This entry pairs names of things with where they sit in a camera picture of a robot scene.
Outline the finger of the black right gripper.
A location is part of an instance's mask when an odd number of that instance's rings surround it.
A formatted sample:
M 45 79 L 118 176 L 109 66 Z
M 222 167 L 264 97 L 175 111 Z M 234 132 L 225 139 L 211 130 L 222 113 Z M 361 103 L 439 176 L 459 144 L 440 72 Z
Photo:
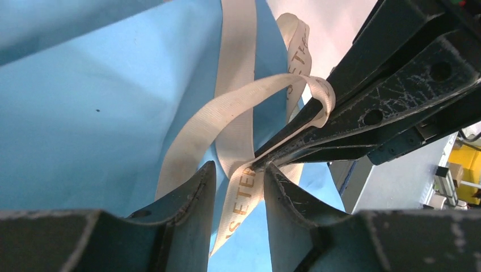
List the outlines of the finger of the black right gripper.
M 320 129 L 302 130 L 282 147 L 315 146 L 378 126 L 378 122 L 365 125 L 362 114 L 351 117 L 345 110 L 420 53 L 427 46 L 421 30 L 444 13 L 439 1 L 378 1 L 352 47 L 327 78 L 336 95 L 328 123 Z
M 353 160 L 379 165 L 480 119 L 480 40 L 464 29 L 435 39 L 412 61 L 320 129 L 309 128 L 254 163 Z

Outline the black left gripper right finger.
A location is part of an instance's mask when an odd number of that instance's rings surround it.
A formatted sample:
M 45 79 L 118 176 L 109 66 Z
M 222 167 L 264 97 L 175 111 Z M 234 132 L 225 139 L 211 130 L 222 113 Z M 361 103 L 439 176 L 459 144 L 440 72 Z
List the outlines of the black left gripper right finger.
M 273 271 L 479 271 L 479 210 L 347 214 L 291 182 L 264 175 Z

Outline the blue wrapping paper sheet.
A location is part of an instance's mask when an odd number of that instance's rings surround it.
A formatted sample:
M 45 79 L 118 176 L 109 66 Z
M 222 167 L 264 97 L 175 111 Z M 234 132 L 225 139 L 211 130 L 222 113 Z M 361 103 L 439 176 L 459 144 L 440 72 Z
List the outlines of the blue wrapping paper sheet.
M 152 203 L 174 133 L 213 97 L 220 1 L 175 1 L 47 50 L 40 33 L 127 1 L 2 1 L 1 209 Z

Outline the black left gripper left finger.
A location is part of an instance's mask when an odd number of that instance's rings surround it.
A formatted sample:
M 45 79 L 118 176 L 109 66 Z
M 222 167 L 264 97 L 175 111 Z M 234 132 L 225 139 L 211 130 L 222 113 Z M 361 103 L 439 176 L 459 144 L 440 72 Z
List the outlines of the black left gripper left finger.
M 119 218 L 106 211 L 1 211 L 2 271 L 206 271 L 216 166 Z

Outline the cream ribbon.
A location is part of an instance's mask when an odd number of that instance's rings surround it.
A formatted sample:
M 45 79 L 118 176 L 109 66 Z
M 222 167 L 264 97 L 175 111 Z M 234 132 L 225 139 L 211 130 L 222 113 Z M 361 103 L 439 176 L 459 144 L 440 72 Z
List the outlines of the cream ribbon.
M 308 122 L 321 128 L 335 107 L 335 93 L 326 80 L 310 74 L 309 26 L 291 13 L 276 21 L 287 49 L 288 72 L 255 79 L 257 9 L 254 1 L 222 2 L 222 35 L 216 89 L 182 127 L 165 154 L 156 198 L 185 183 L 197 170 L 210 145 L 229 179 L 217 237 L 216 252 L 263 199 L 264 175 L 253 169 L 253 109 L 286 90 L 287 124 L 299 116 L 298 102 L 305 88 L 323 109 Z

